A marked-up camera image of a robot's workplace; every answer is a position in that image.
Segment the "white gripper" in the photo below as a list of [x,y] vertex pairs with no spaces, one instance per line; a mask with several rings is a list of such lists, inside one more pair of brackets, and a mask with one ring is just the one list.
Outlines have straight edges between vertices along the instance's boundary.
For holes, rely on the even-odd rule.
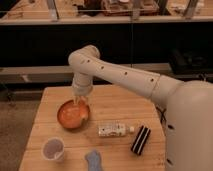
[[80,99],[80,96],[87,96],[92,91],[92,85],[91,84],[81,85],[81,84],[78,84],[76,81],[74,81],[72,83],[72,88],[73,88],[74,94],[76,95],[73,100],[74,106],[77,106],[80,101],[80,108],[85,108],[85,107],[89,108],[87,98],[82,97]]

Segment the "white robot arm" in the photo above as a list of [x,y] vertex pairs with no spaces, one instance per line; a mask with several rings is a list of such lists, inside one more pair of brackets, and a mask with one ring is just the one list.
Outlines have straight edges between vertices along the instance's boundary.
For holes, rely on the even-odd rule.
[[165,171],[213,171],[213,84],[181,81],[105,62],[88,45],[68,58],[77,96],[92,90],[95,77],[119,85],[166,110]]

